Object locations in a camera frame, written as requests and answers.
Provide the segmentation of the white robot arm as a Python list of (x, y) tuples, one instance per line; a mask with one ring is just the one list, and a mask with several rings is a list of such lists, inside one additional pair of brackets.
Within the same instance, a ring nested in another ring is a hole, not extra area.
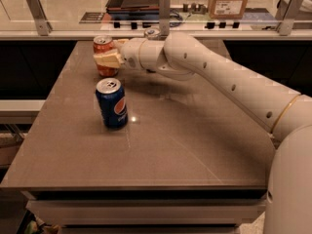
[(268, 180), (263, 234), (312, 234), (312, 98), (225, 58), (183, 32), (164, 41), (117, 40), (97, 64), (150, 69), (175, 80), (198, 74), (280, 142)]

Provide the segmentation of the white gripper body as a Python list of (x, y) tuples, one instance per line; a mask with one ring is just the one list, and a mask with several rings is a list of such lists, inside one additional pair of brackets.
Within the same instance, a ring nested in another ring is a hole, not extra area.
[(139, 50), (145, 38), (132, 38), (121, 47), (121, 58), (128, 69), (142, 69), (139, 61)]

